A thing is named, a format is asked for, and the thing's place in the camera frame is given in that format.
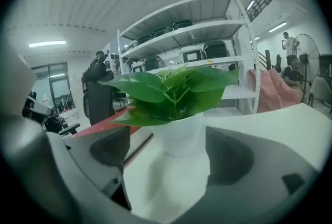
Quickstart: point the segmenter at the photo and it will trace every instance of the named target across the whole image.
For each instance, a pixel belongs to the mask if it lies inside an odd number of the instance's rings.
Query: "standing fan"
[[[302,64],[301,73],[305,77],[305,89],[303,91],[302,101],[305,97],[306,83],[312,82],[320,70],[320,53],[314,40],[307,34],[300,34],[296,37],[300,42],[297,56]]]

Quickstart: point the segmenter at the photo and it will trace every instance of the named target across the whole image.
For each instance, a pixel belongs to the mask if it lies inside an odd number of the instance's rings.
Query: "man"
[[[89,68],[84,72],[82,77],[82,83],[86,84],[87,81],[96,81],[106,72],[106,65],[104,61],[108,55],[103,51],[98,51],[95,54],[94,60],[90,64]]]
[[[290,37],[288,32],[284,32],[283,35],[285,39],[281,41],[281,47],[283,50],[286,50],[287,65],[290,65],[289,56],[297,56],[297,47],[300,45],[300,42],[296,38]]]
[[[285,68],[284,71],[284,80],[292,89],[304,91],[305,83],[303,75],[298,71],[300,62],[297,59],[296,55],[289,56],[290,65]],[[310,92],[310,88],[307,85],[305,90],[305,97]]]

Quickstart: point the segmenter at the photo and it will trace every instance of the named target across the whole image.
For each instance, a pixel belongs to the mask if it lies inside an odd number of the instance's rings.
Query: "white flower pot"
[[[199,113],[186,119],[151,127],[151,129],[166,154],[184,158],[198,148],[202,123],[203,113]]]

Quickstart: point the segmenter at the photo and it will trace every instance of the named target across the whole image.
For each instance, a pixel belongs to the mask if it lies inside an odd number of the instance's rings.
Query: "white shelf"
[[[222,100],[254,98],[255,92],[238,85],[230,85],[225,88]]]
[[[203,113],[203,117],[230,117],[242,115],[236,107],[217,107]]]
[[[189,62],[189,63],[187,63],[187,68],[197,67],[197,66],[210,66],[210,65],[224,64],[224,63],[242,62],[242,61],[251,61],[253,59],[254,59],[254,57],[252,55],[213,58],[213,59],[206,59],[206,60],[201,60],[201,61]],[[167,67],[153,69],[153,70],[150,70],[150,71],[147,71],[147,72],[149,72],[151,74],[156,74],[159,71],[170,70],[170,69],[178,69],[183,65],[185,65],[185,64],[175,64],[175,65],[170,65],[170,66],[167,66]]]
[[[172,27],[174,22],[183,20],[204,21],[224,18],[230,0],[182,0],[170,4],[141,18],[120,33],[129,39],[138,40],[164,27]]]
[[[184,27],[140,44],[120,57],[143,59],[152,54],[160,54],[184,46],[230,39],[244,24],[244,20],[218,20]]]

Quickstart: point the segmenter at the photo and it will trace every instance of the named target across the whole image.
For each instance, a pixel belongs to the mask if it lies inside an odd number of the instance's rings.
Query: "fluorescent light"
[[[54,41],[45,41],[43,43],[35,43],[35,44],[29,44],[29,47],[38,47],[38,46],[46,46],[46,45],[64,45],[66,44],[65,40],[54,40]]]
[[[61,76],[65,76],[66,74],[58,74],[58,75],[53,75],[53,76],[50,76],[50,77],[61,77]]]
[[[260,39],[260,37],[256,37],[255,39]],[[252,41],[250,41],[250,43],[251,43]]]
[[[249,6],[247,7],[247,10],[249,10],[249,9],[253,6],[253,4],[254,4],[254,0],[252,0],[252,1],[250,2]]]
[[[286,24],[287,24],[287,22],[281,23],[279,26],[276,26],[274,29],[269,30],[269,32],[273,32],[273,31],[279,29],[280,27],[282,27],[282,26],[284,26]]]

